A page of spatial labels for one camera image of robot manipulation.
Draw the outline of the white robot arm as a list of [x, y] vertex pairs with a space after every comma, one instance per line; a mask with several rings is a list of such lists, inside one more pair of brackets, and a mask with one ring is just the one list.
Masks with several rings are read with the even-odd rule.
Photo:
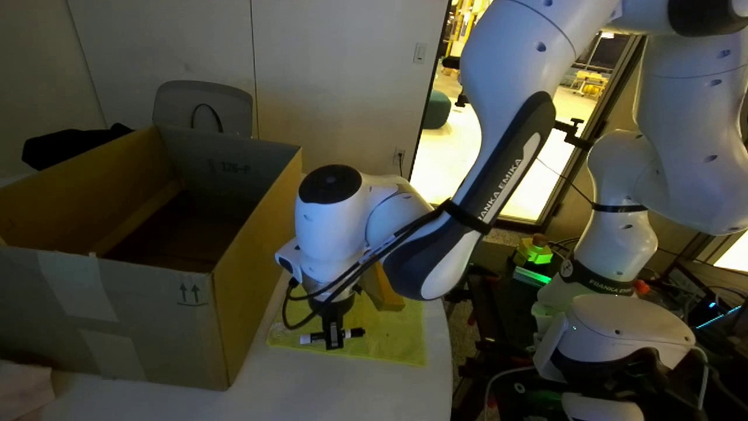
[[409, 182], [343, 163], [298, 185], [295, 237], [276, 260], [326, 345], [345, 341], [367, 267], [409, 299], [457, 283], [556, 122], [553, 89], [602, 29], [645, 39], [636, 124], [586, 155], [592, 214], [532, 305], [532, 369], [567, 421], [702, 416], [703, 397], [675, 386], [696, 337], [638, 298], [636, 278], [657, 251], [657, 217], [712, 237], [748, 227], [748, 0], [490, 0], [460, 55], [482, 148], [450, 198], [428, 206]]

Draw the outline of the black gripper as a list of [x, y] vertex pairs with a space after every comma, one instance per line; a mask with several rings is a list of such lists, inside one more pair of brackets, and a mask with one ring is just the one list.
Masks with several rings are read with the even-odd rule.
[[343, 349], [343, 316], [352, 309], [352, 298], [339, 299], [339, 302], [311, 302], [311, 309], [322, 320], [324, 345], [326, 349]]

